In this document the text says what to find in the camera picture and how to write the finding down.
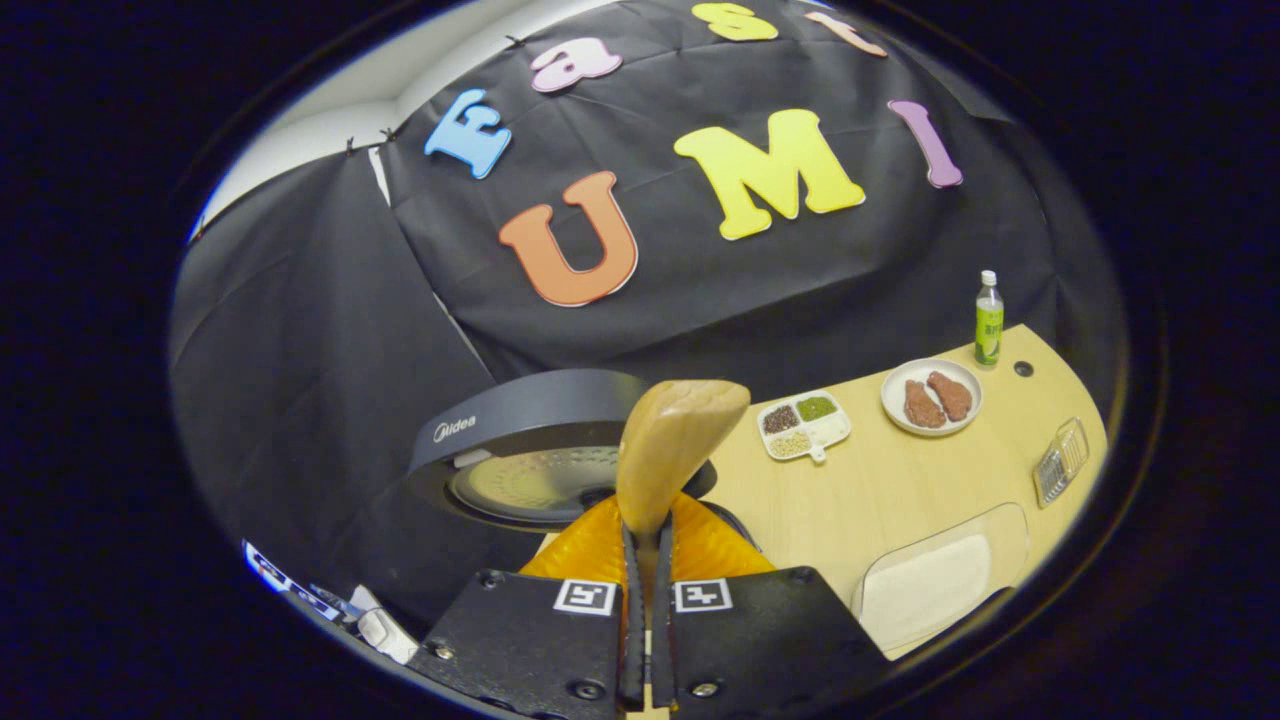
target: wooden spatula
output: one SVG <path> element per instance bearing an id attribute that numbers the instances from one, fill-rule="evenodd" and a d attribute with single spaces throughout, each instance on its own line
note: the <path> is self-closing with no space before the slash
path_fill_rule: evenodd
<path id="1" fill-rule="evenodd" d="M 653 606 L 658 530 L 680 488 L 746 413 L 751 393 L 728 380 L 666 380 L 640 397 L 618 445 L 617 500 L 636 538 L 645 607 Z"/>

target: green drink bottle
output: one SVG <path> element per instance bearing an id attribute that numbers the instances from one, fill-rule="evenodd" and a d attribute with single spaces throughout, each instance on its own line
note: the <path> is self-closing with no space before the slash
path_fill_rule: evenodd
<path id="1" fill-rule="evenodd" d="M 1000 360 L 1000 333 L 1005 329 L 1005 301 L 996 292 L 996 273 L 982 272 L 982 292 L 978 293 L 978 329 L 974 332 L 974 359 L 980 365 L 995 365 Z"/>

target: wooden table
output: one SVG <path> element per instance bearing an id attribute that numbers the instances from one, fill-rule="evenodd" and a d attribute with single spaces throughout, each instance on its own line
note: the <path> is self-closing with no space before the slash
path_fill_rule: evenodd
<path id="1" fill-rule="evenodd" d="M 938 357 L 974 370 L 982 382 L 983 406 L 966 428 L 929 438 L 895 425 L 879 400 L 886 369 L 824 388 L 852 424 L 846 439 L 827 448 L 826 464 L 808 456 L 778 462 L 755 425 L 760 410 L 778 400 L 767 398 L 712 455 L 719 480 L 703 500 L 737 515 L 776 566 L 817 568 L 846 603 L 878 557 L 1014 502 L 1029 534 L 1016 584 L 1039 568 L 1089 497 L 1107 451 L 1102 418 L 1079 378 L 1025 325 L 1005 331 L 995 368 L 974 361 L 972 343 Z M 1019 360 L 1034 368 L 1030 377 L 1014 372 Z M 1042 510 L 1032 469 L 1071 416 L 1084 424 L 1089 460 Z M 632 720 L 666 716 L 666 710 L 628 714 Z"/>

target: grain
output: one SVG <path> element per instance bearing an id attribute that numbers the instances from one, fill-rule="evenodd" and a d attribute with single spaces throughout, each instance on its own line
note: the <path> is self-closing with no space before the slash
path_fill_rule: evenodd
<path id="1" fill-rule="evenodd" d="M 787 428 L 794 428 L 799 424 L 800 418 L 796 418 L 796 411 L 792 410 L 790 405 L 783 405 L 764 416 L 764 432 L 771 436 L 773 433 L 781 433 Z"/>
<path id="2" fill-rule="evenodd" d="M 801 400 L 796 404 L 800 409 L 800 416 L 805 420 L 815 420 L 823 415 L 831 415 L 836 411 L 836 404 L 831 400 L 822 397 L 810 397 L 808 400 Z"/>
<path id="3" fill-rule="evenodd" d="M 809 442 L 809 436 L 806 436 L 803 432 L 782 436 L 769 442 L 769 450 L 772 450 L 774 455 L 780 455 L 782 457 L 791 457 L 792 455 L 800 455 L 801 452 L 808 451 L 810 447 L 813 447 L 813 443 Z"/>

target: orange letter u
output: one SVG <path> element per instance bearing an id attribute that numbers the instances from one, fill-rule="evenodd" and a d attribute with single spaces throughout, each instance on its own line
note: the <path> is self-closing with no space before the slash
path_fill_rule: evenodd
<path id="1" fill-rule="evenodd" d="M 552 305 L 579 307 L 616 292 L 635 273 L 640 250 L 622 210 L 613 200 L 617 177 L 599 172 L 564 190 L 564 202 L 581 205 L 586 219 L 604 246 L 604 259 L 590 270 L 575 270 L 564 260 L 552 234 L 552 209 L 535 205 L 512 218 L 498 231 L 498 241 L 511 246 L 534 290 Z"/>

